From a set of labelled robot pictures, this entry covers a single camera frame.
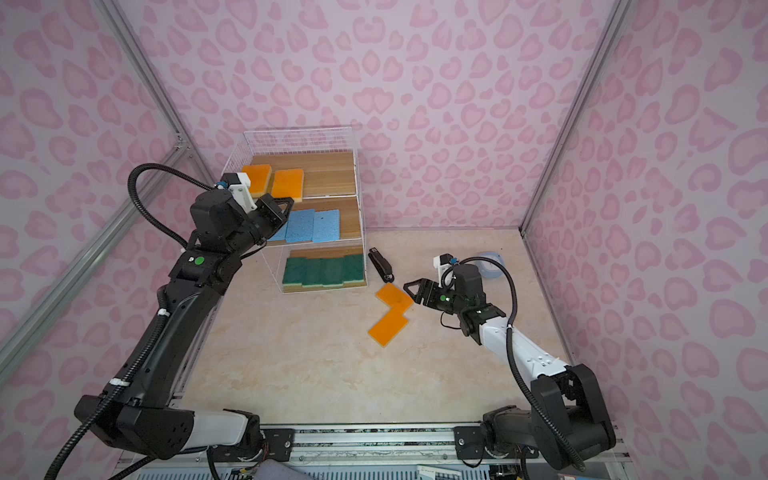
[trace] sponge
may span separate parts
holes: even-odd
[[[304,170],[301,168],[278,170],[275,172],[275,180],[272,183],[273,197],[291,197],[293,202],[299,203],[302,200],[303,190]]]
[[[266,186],[272,175],[272,165],[246,165],[243,167],[243,173],[247,174],[250,179],[248,191],[251,197],[261,197],[266,193]]]
[[[333,288],[344,286],[344,258],[326,259],[325,273],[323,274],[323,286]]]
[[[308,242],[312,240],[312,231],[315,224],[315,209],[295,210],[288,216],[286,228],[286,242]]]
[[[302,285],[304,288],[323,286],[323,276],[326,272],[326,259],[310,258],[306,261],[306,272]]]
[[[344,257],[344,283],[359,283],[366,279],[362,253]]]
[[[282,227],[280,227],[280,230],[275,232],[274,235],[270,238],[270,242],[276,242],[278,240],[285,240],[286,239],[286,230],[288,230],[288,223],[285,223]]]
[[[391,283],[385,283],[384,287],[376,292],[376,297],[389,305],[393,312],[400,313],[401,315],[413,305],[413,299],[408,293],[403,292]]]
[[[341,238],[340,220],[341,212],[339,210],[315,212],[312,241],[314,243],[333,242]]]
[[[300,286],[304,281],[307,262],[307,258],[304,257],[288,257],[286,259],[286,269],[283,272],[283,285]]]
[[[397,335],[404,326],[408,324],[408,320],[400,312],[390,310],[389,313],[384,315],[384,318],[368,330],[368,334],[379,343],[381,346],[387,346],[395,335]]]

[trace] wire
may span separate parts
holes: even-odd
[[[474,465],[471,465],[471,464],[468,464],[467,462],[465,462],[464,460],[462,460],[462,463],[463,463],[464,465],[468,466],[469,468],[477,468],[477,467],[479,467],[479,466],[480,466],[480,464],[482,463],[482,461],[483,461],[483,458],[484,458],[484,457],[485,457],[485,446],[484,446],[484,448],[483,448],[483,449],[480,451],[480,459],[478,460],[478,462],[477,462],[477,463],[475,463]]]
[[[160,287],[160,289],[157,291],[157,303],[161,309],[168,307],[168,301],[165,297],[164,288],[165,285]],[[152,349],[154,349],[155,344],[160,339],[160,336],[165,329],[168,317],[165,315],[157,315],[155,319],[154,329],[149,336],[149,340],[144,345],[144,348],[141,349],[133,363],[125,371],[123,378],[120,379],[122,382],[127,382],[130,384],[131,381],[133,381],[139,368],[143,366],[150,352]],[[96,406],[96,409],[93,411],[93,413],[91,413],[91,416],[85,419],[85,422],[82,422],[82,424],[69,437],[69,440],[67,440],[64,446],[61,447],[61,450],[59,450],[58,454],[53,459],[53,462],[51,462],[51,465],[48,467],[48,471],[45,473],[45,480],[56,479],[59,471],[61,471],[61,467],[64,466],[64,462],[67,461],[67,458],[74,450],[74,447],[78,444],[78,442],[80,442],[83,436],[88,433],[88,430],[91,429],[96,421],[99,420],[101,415],[107,410],[107,407],[118,396],[120,396],[126,388],[127,386],[124,385],[113,386],[112,390],[101,400],[101,402],[99,402],[98,406]]]
[[[214,447],[208,447],[205,451],[205,456],[208,458],[208,469],[210,470],[211,478],[213,480],[221,480],[219,472],[216,471],[216,466],[214,465]]]
[[[523,480],[531,480],[531,477],[528,476],[528,466],[525,464],[525,452],[521,446],[518,445],[518,448],[520,449],[520,475]]]
[[[183,248],[187,248],[187,241],[178,233],[174,232],[170,228],[163,225],[162,222],[160,222],[157,218],[153,217],[152,214],[149,213],[149,210],[144,206],[143,203],[141,203],[141,198],[139,198],[139,193],[136,190],[136,181],[139,178],[139,175],[142,174],[142,172],[145,172],[146,170],[161,170],[163,172],[168,172],[169,174],[176,175],[177,177],[188,181],[189,183],[193,185],[197,185],[198,187],[205,189],[205,190],[213,190],[213,187],[210,187],[203,182],[199,180],[195,180],[194,178],[190,177],[189,175],[185,174],[184,172],[178,171],[175,168],[168,167],[167,165],[163,164],[141,164],[131,170],[131,173],[128,175],[128,196],[131,198],[131,201],[134,203],[134,206],[136,207],[136,210],[139,210],[139,213],[142,217],[144,217],[147,222],[154,225],[159,231],[165,233],[170,238],[176,240],[178,243],[181,244]]]
[[[464,264],[474,261],[492,263],[494,266],[496,266],[496,268],[502,271],[504,276],[506,276],[507,283],[509,283],[509,292],[512,295],[512,310],[509,313],[509,318],[507,318],[507,361],[509,362],[509,369],[512,371],[512,376],[515,378],[515,382],[518,384],[518,387],[523,393],[523,396],[526,400],[528,400],[528,403],[531,404],[531,408],[536,411],[539,417],[541,417],[542,422],[544,422],[547,428],[549,428],[549,430],[552,432],[555,441],[557,441],[561,448],[563,448],[563,450],[565,450],[565,452],[571,458],[571,462],[573,462],[574,467],[578,471],[583,472],[587,469],[587,466],[584,464],[584,460],[581,459],[581,456],[578,454],[573,445],[571,445],[568,439],[565,438],[565,435],[563,435],[560,429],[552,422],[552,419],[549,418],[549,415],[547,415],[536,397],[534,397],[533,393],[531,393],[531,389],[529,389],[525,384],[525,380],[523,380],[523,377],[520,374],[520,370],[518,370],[518,364],[516,363],[515,355],[512,352],[512,327],[515,324],[515,317],[518,315],[518,294],[517,290],[515,290],[515,282],[512,281],[512,276],[509,274],[504,265],[501,265],[496,260],[487,257],[469,257],[465,258],[459,263]],[[445,272],[442,273],[442,277],[440,278],[441,283],[445,284],[445,278],[448,276],[448,273],[451,270],[453,270],[453,265],[451,265],[448,269],[445,270]]]
[[[266,242],[261,247],[255,249],[253,252],[244,253],[243,255],[240,255],[241,260],[245,260],[246,258],[250,257],[251,255],[256,255],[259,253],[264,247],[266,247]]]
[[[136,472],[139,468],[145,466],[147,463],[152,462],[154,460],[157,460],[155,457],[150,457],[149,455],[142,458],[136,463],[130,464],[128,467],[126,467],[124,470],[122,470],[119,473],[116,473],[115,475],[112,475],[109,480],[122,480],[123,478],[129,476],[131,473]]]
[[[443,315],[445,315],[445,312],[443,312],[443,313],[441,313],[441,314],[440,314],[440,325],[444,326],[444,327],[445,327],[445,328],[447,328],[447,329],[451,329],[451,330],[460,330],[460,329],[462,329],[460,326],[450,326],[450,325],[445,325],[445,324],[442,322],[442,316],[443,316]]]
[[[266,457],[270,454],[270,444],[266,440],[263,441],[263,444],[264,444],[264,447],[262,447],[261,451],[259,452],[261,454],[261,459],[256,463],[254,463],[253,465],[251,465],[250,467],[241,468],[237,472],[238,474],[251,472],[252,470],[255,470],[259,465],[261,465],[264,462],[264,460],[266,460]]]

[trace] orange sponge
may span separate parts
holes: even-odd
[[[248,191],[251,197],[261,197],[266,193],[266,186],[272,175],[272,165],[246,165],[243,167],[243,173],[248,174],[250,178]]]
[[[376,292],[376,296],[379,300],[391,306],[393,312],[400,313],[401,315],[413,305],[413,299],[411,299],[408,293],[403,292],[392,283],[385,283],[384,287]]]
[[[387,346],[395,335],[397,335],[404,326],[408,324],[408,320],[400,312],[390,310],[389,313],[384,315],[372,329],[368,330],[368,334],[379,343],[381,346]]]
[[[291,197],[298,203],[302,200],[304,190],[304,170],[278,170],[272,183],[272,196],[275,198]]]

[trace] metal bracket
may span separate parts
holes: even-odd
[[[293,450],[294,429],[267,429],[264,430],[264,439],[270,446],[267,458],[278,462],[288,462]]]
[[[485,437],[480,425],[454,427],[453,444],[456,447],[456,458],[459,460],[479,460],[485,450]]]

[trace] green sponge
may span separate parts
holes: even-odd
[[[317,288],[323,286],[323,277],[326,272],[326,259],[310,258],[307,260],[306,273],[302,285],[304,288]]]
[[[344,286],[344,258],[329,258],[326,260],[326,271],[323,275],[323,286]]]
[[[289,257],[286,259],[286,269],[283,272],[284,286],[301,286],[306,275],[308,259],[304,257]]]
[[[344,283],[359,283],[366,279],[362,253],[344,257]]]

